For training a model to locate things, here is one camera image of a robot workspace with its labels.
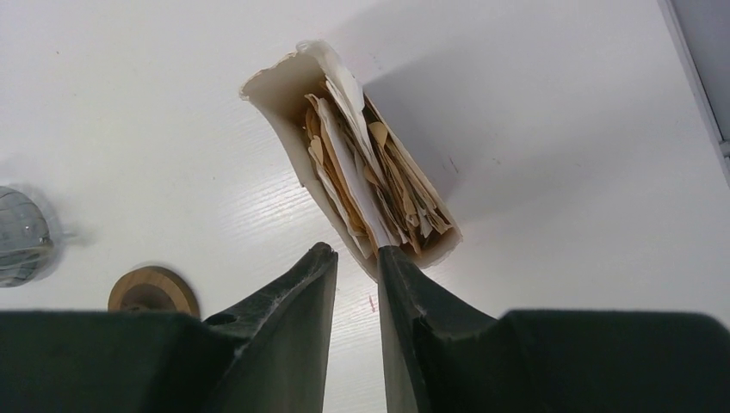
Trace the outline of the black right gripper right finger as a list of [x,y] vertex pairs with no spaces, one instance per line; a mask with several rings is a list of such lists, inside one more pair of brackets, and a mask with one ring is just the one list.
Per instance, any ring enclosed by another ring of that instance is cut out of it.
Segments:
[[496,318],[433,281],[398,247],[379,248],[378,266],[418,408],[485,412],[483,339]]

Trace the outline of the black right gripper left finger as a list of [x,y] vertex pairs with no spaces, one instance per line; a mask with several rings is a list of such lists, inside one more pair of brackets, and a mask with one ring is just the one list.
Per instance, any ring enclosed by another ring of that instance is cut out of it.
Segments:
[[337,262],[318,242],[285,274],[205,319],[233,345],[207,412],[323,409]]

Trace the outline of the orange black coffee filter box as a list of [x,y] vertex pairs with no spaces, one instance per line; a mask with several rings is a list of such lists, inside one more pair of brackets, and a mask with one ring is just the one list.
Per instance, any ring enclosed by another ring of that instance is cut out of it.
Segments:
[[239,94],[271,125],[300,184],[369,277],[381,247],[427,268],[462,240],[434,185],[327,42],[301,42]]

